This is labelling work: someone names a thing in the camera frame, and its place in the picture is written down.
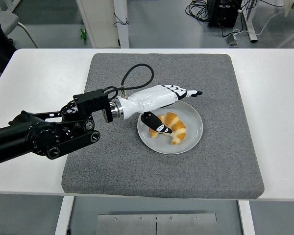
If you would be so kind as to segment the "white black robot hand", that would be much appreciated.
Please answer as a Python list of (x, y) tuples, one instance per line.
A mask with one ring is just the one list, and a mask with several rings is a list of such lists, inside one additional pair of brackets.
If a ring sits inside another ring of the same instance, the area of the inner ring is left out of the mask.
[(114, 103), (118, 109), (118, 117), (122, 120), (130, 118), (133, 114), (141, 114), (141, 121), (150, 129), (171, 134), (170, 129), (152, 111), (174, 104), (185, 97), (196, 97), (202, 92), (187, 90), (176, 85), (157, 85), (133, 93), (128, 98), (118, 96)]

